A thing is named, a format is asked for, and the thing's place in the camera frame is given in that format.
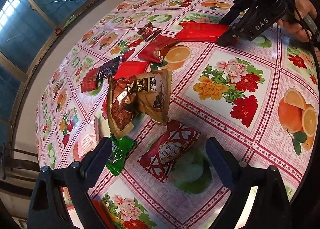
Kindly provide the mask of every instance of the pink checkered pattern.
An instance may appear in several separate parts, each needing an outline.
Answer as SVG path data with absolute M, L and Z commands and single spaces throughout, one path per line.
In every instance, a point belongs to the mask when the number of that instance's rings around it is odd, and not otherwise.
M 141 1 L 146 1 L 139 8 L 130 8 Z M 52 143 L 56 153 L 55 168 L 67 167 L 74 161 L 73 149 L 77 143 L 81 130 L 91 121 L 94 116 L 103 112 L 102 104 L 106 98 L 108 82 L 103 82 L 102 90 L 98 95 L 90 96 L 80 93 L 80 84 L 84 75 L 92 68 L 101 66 L 104 62 L 118 56 L 111 55 L 110 51 L 121 40 L 135 34 L 141 27 L 148 23 L 150 16 L 169 14 L 172 18 L 166 22 L 159 23 L 162 34 L 174 37 L 179 30 L 176 24 L 189 12 L 201 13 L 210 16 L 223 17 L 229 10 L 217 8 L 212 10 L 204 6 L 207 0 L 194 0 L 187 7 L 179 5 L 168 6 L 173 0 L 166 0 L 162 4 L 147 6 L 153 0 L 127 0 L 130 6 L 126 8 L 115 8 L 111 14 L 113 18 L 104 25 L 97 23 L 90 30 L 96 34 L 104 34 L 98 43 L 92 48 L 87 39 L 82 39 L 74 46 L 74 52 L 70 59 L 66 58 L 60 65 L 60 77 L 57 81 L 49 81 L 48 93 L 44 93 L 43 100 L 40 99 L 36 110 L 36 139 L 39 141 L 39 164 L 49 165 L 47 147 Z M 231 0 L 217 0 L 218 2 L 233 5 Z M 148 12 L 132 26 L 120 26 L 136 12 Z M 118 37 L 110 45 L 100 50 L 100 41 L 110 33 L 118 33 Z M 272 42 L 272 47 L 262 48 L 254 43 L 239 40 L 231 47 L 219 47 L 213 43 L 206 42 L 181 42 L 179 45 L 188 46 L 192 50 L 192 56 L 185 62 L 182 68 L 172 73 L 171 101 L 169 118 L 176 119 L 183 124 L 193 127 L 201 132 L 195 147 L 205 153 L 205 141 L 214 136 L 224 147 L 233 153 L 237 160 L 245 160 L 252 166 L 268 167 L 276 165 L 281 173 L 285 185 L 296 191 L 309 163 L 312 149 L 297 156 L 292 146 L 291 139 L 281 127 L 278 119 L 277 106 L 289 88 L 295 88 L 305 97 L 307 103 L 312 104 L 319 111 L 318 89 L 310 80 L 306 80 L 293 70 L 286 67 L 284 57 L 286 47 L 289 44 L 288 36 L 283 29 L 274 25 L 264 35 Z M 129 60 L 137 60 L 139 52 L 146 46 L 141 43 L 136 47 L 134 54 Z M 214 100 L 212 107 L 202 104 L 200 100 L 188 96 L 188 89 L 192 87 L 193 81 L 200 77 L 208 61 L 216 52 L 223 52 L 234 57 L 246 60 L 257 69 L 259 66 L 270 73 L 266 78 L 266 92 L 263 99 L 258 101 L 256 118 L 252 121 L 250 129 L 244 125 L 235 123 L 230 116 L 222 116 L 214 111 Z M 92 59 L 93 63 L 88 69 L 79 70 L 79 66 L 85 59 Z M 81 72 L 81 78 L 76 82 L 75 76 Z M 58 89 L 54 99 L 53 89 L 62 78 L 63 85 Z M 60 106 L 57 102 L 59 94 L 64 91 L 67 100 Z M 68 109 L 76 107 L 79 121 L 70 132 L 68 143 L 63 146 L 60 132 L 60 121 Z M 44 127 L 47 120 L 51 118 L 51 127 Z M 102 116 L 100 122 L 108 125 Z M 155 124 L 148 116 L 143 115 L 138 125 L 130 132 L 129 137 L 137 142 L 136 146 L 127 155 L 125 169 L 118 177 L 114 177 L 107 168 L 100 175 L 97 184 L 88 193 L 91 198 L 101 199 L 117 180 L 121 180 L 128 192 L 133 193 L 139 202 L 147 207 L 148 212 L 158 220 L 163 221 L 166 228 L 198 228 L 206 221 L 211 221 L 227 200 L 230 191 L 223 187 L 217 174 L 212 170 L 212 183 L 209 188 L 199 195 L 188 195 L 181 192 L 170 182 L 170 178 L 161 183 L 137 162 L 139 157 L 147 151 L 147 146 L 155 138 L 166 130 L 165 126 Z

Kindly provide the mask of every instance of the tablecloth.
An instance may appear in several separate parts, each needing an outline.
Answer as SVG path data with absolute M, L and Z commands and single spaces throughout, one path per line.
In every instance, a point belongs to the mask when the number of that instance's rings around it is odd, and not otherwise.
M 64 168 L 79 160 L 79 133 L 94 116 L 109 136 L 107 80 L 80 93 L 91 68 L 119 55 L 140 60 L 146 43 L 137 31 L 149 22 L 174 37 L 187 21 L 218 23 L 232 5 L 231 0 L 126 0 L 107 13 L 74 45 L 39 100 L 40 166 Z M 231 47 L 180 42 L 165 62 L 148 70 L 172 70 L 169 118 L 201 132 L 194 151 L 207 159 L 204 144 L 214 136 L 237 160 L 261 168 L 276 165 L 291 199 L 309 163 L 319 111 L 315 62 L 303 44 L 275 24 L 252 42 L 239 39 Z M 129 137 L 136 146 L 124 170 L 114 177 L 105 168 L 89 196 L 104 200 L 118 228 L 208 228 L 230 194 L 214 168 L 202 169 L 199 179 L 206 186 L 197 193 L 194 184 L 186 193 L 170 177 L 161 183 L 137 160 L 166 127 L 146 115 L 134 125 Z M 64 196 L 71 205 L 67 191 Z

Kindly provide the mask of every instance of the bright red package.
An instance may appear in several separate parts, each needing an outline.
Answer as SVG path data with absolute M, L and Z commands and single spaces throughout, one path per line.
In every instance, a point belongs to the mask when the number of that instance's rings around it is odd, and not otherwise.
M 145 73 L 150 62 L 148 61 L 124 61 L 119 64 L 115 79 L 127 78 Z
M 162 63 L 170 48 L 177 42 L 178 40 L 175 38 L 159 34 L 142 49 L 138 57 L 147 61 Z
M 100 67 L 88 71 L 81 82 L 81 93 L 94 90 L 98 87 L 98 73 Z
M 228 29 L 229 25 L 204 24 L 190 21 L 185 23 L 183 29 L 174 38 L 185 42 L 217 42 L 220 35 Z
M 167 131 L 143 154 L 138 163 L 152 176 L 164 183 L 175 159 L 200 136 L 200 132 L 176 120 L 167 122 Z

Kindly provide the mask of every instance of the yellow flower print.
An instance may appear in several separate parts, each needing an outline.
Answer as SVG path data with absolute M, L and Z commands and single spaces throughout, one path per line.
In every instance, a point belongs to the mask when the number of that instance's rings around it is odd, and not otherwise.
M 67 126 L 64 124 L 63 119 L 61 119 L 59 123 L 59 131 L 63 132 L 63 129 L 65 129 Z
M 206 76 L 201 76 L 198 79 L 201 83 L 195 83 L 193 90 L 199 93 L 199 98 L 205 100 L 211 97 L 212 100 L 220 100 L 222 93 L 228 90 L 226 85 L 214 83 Z
M 121 50 L 122 50 L 123 47 L 120 47 L 119 45 L 116 45 L 110 52 L 111 52 L 111 55 L 113 54 L 118 54 Z

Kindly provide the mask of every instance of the chair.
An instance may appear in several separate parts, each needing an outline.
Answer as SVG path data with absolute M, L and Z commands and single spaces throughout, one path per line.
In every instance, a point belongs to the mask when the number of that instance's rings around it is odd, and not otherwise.
M 5 144 L 3 144 L 2 147 L 0 147 L 1 150 L 1 159 L 0 159 L 0 167 L 2 167 L 2 179 L 5 180 L 6 177 L 36 182 L 36 179 L 34 178 L 28 178 L 23 176 L 17 176 L 6 172 L 6 168 L 14 168 L 14 169 L 23 169 L 23 170 L 30 170 L 30 171 L 36 171 L 40 172 L 40 167 L 37 162 L 33 162 L 30 160 L 20 160 L 20 159 L 14 159 L 11 157 L 10 154 L 6 154 L 8 151 L 14 151 L 14 152 L 20 152 L 23 154 L 27 154 L 30 156 L 37 157 L 36 153 L 27 152 L 19 149 L 13 149 L 10 147 L 7 147 Z

